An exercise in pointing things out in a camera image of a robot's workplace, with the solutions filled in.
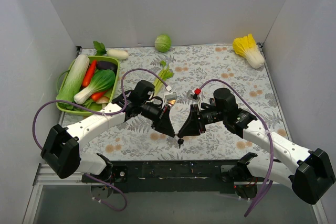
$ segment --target white radish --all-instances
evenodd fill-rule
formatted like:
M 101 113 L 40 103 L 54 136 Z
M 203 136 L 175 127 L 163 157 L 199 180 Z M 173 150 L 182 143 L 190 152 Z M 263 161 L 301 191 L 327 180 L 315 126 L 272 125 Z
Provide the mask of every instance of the white radish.
M 109 49 L 107 51 L 107 56 L 116 58 L 117 60 L 126 60 L 128 58 L 128 53 L 118 49 Z

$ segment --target floral pattern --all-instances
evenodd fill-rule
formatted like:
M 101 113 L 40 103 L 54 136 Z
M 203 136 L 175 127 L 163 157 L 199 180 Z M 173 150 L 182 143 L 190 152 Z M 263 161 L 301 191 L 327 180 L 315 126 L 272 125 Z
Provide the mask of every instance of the floral pattern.
M 285 127 L 278 104 L 272 90 L 266 69 L 253 69 L 247 61 L 236 55 L 232 45 L 200 45 L 172 47 L 162 54 L 153 47 L 124 48 L 129 53 L 128 60 L 120 62 L 121 76 L 133 68 L 146 68 L 156 73 L 161 70 L 164 60 L 174 71 L 168 79 L 169 85 L 178 95 L 177 103 L 171 111 L 171 121 L 178 132 L 185 122 L 190 100 L 186 98 L 189 89 L 198 88 L 209 79 L 218 78 L 230 83 L 246 101 L 265 119 L 271 131 L 286 137 Z M 94 49 L 84 49 L 83 54 L 94 55 Z M 151 74 L 144 71 L 130 73 L 124 81 L 125 90 L 133 89 L 141 79 L 154 81 Z M 215 89 L 224 87 L 219 82 L 209 83 L 202 90 L 202 100 L 208 102 Z M 115 96 L 119 95 L 120 78 Z M 236 99 L 240 107 L 243 103 Z M 66 114 L 63 126 L 82 120 L 81 116 Z M 184 138 L 181 149 L 177 139 L 157 133 L 151 129 L 151 122 L 137 116 L 117 125 L 96 137 L 82 152 L 102 153 L 110 160 L 172 160 L 172 159 L 239 159 L 248 152 L 268 156 L 259 146 L 242 140 L 228 132 L 221 122 L 207 125 L 201 136 Z

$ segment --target metal frame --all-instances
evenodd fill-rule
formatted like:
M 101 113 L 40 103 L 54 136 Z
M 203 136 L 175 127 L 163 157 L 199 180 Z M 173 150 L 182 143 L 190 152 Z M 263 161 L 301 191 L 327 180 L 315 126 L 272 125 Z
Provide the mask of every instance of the metal frame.
M 278 104 L 279 112 L 280 112 L 284 127 L 286 129 L 288 139 L 293 142 L 289 129 L 288 129 L 288 124 L 286 122 L 285 116 L 283 114 L 283 111 L 280 105 L 280 101 L 277 95 L 276 88 L 274 86 L 270 71 L 268 69 L 266 57 L 262 50 L 263 43 L 258 43 L 258 46 L 259 46 L 259 50 L 261 54 L 265 58 L 265 69 L 266 69 L 271 87 L 273 89 L 274 96 Z M 78 47 L 76 56 L 78 56 L 80 52 L 81 52 L 81 47 Z M 64 116 L 65 116 L 65 112 L 61 112 L 59 120 L 58 120 L 60 125 L 62 125 L 63 123 Z M 48 165 L 40 164 L 37 174 L 36 174 L 33 190 L 31 192 L 30 200 L 27 206 L 27 210 L 26 210 L 26 213 L 23 219 L 23 224 L 30 224 L 34 222 L 35 214 L 37 211 L 38 203 L 39 203 L 42 189 L 43 189 L 43 185 L 77 185 L 77 186 L 79 185 L 86 185 L 86 186 L 87 185 L 100 185 L 99 183 L 83 183 L 81 182 L 81 179 L 82 179 L 81 173 L 74 173 L 73 175 L 71 175 L 70 177 L 66 179 L 60 179 Z M 316 216 L 318 224 L 328 224 L 326 213 L 324 212 L 324 208 L 323 208 L 321 201 L 318 201 L 318 203 L 313 205 L 312 207 L 313 207 L 313 211 Z

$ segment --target gray wall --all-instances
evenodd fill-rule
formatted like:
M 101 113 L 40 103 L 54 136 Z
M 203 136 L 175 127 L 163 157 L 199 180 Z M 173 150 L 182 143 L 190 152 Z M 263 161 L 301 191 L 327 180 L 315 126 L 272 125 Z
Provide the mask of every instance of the gray wall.
M 21 223 L 39 162 L 32 138 L 36 110 L 55 98 L 55 79 L 75 47 L 50 0 L 0 0 L 0 223 Z M 43 143 L 57 121 L 45 108 L 37 136 Z
M 174 45 L 231 43 L 253 33 L 264 41 L 285 0 L 51 0 L 76 45 L 153 45 L 168 33 Z
M 293 140 L 328 152 L 336 172 L 336 0 L 286 0 L 265 54 Z M 336 223 L 336 186 L 322 203 Z

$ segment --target carrot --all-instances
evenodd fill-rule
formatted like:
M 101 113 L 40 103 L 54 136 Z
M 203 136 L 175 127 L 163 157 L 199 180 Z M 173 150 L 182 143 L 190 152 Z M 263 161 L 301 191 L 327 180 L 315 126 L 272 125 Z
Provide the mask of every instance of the carrot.
M 91 66 L 89 67 L 88 71 L 86 72 L 86 74 L 84 76 L 84 79 L 83 79 L 83 82 L 82 82 L 83 87 L 87 87 L 90 84 L 91 79 L 92 79 L 93 75 L 95 74 L 96 64 L 97 64 L 96 60 L 94 60 L 91 63 Z
M 101 91 L 101 92 L 97 92 L 97 93 L 94 93 L 91 98 L 93 99 L 94 102 L 97 102 L 101 97 L 104 96 L 104 94 L 107 92 L 107 90 L 105 91 Z

